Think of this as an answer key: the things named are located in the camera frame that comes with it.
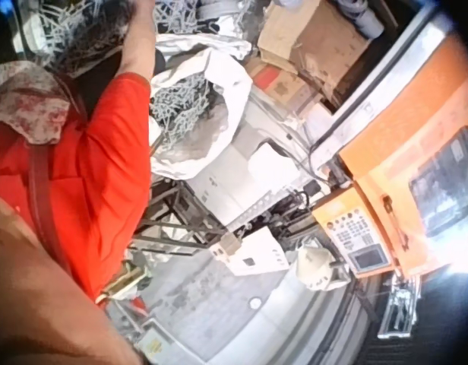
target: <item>orange machine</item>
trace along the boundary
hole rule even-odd
[[[340,151],[353,184],[313,215],[357,278],[405,278],[468,248],[468,58],[448,36],[397,98]]]

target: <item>cardboard box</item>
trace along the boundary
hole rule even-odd
[[[266,19],[261,59],[307,76],[329,100],[370,43],[328,0],[304,1],[291,11],[272,4]]]
[[[323,97],[296,74],[252,58],[245,66],[254,84],[285,109],[305,119],[308,112]]]

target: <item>red shirt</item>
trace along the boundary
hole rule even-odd
[[[119,270],[146,208],[149,100],[146,79],[119,75],[90,122],[71,111],[60,142],[50,146],[50,198],[58,238],[74,279],[93,300]],[[24,137],[0,123],[0,198],[35,230],[29,169]]]

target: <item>skin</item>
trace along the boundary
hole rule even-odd
[[[136,0],[118,75],[153,74],[154,1]],[[0,364],[143,363],[0,199]]]

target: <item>white bag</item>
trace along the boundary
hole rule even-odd
[[[151,157],[153,174],[170,179],[191,179],[219,156],[234,136],[248,101],[252,80],[229,54],[208,48],[187,59],[179,67],[162,72],[151,81],[151,97],[158,90],[171,87],[199,72],[203,72],[208,81],[221,88],[225,104],[215,106],[210,111],[210,118],[199,121],[173,149],[165,151],[160,145]],[[150,116],[150,145],[159,134],[160,127]]]

